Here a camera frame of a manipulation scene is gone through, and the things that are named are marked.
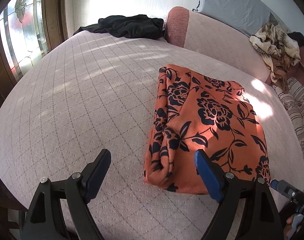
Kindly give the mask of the person hand on gripper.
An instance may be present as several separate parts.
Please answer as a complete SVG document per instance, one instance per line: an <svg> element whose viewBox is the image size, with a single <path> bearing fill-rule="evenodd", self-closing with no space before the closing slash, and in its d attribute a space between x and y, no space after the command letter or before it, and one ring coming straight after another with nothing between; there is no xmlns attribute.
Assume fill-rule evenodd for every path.
<svg viewBox="0 0 304 240"><path fill-rule="evenodd" d="M287 219L286 226L283 230L284 239L288 240L294 235L297 226L302 222L303 217L302 214L294 214Z"/></svg>

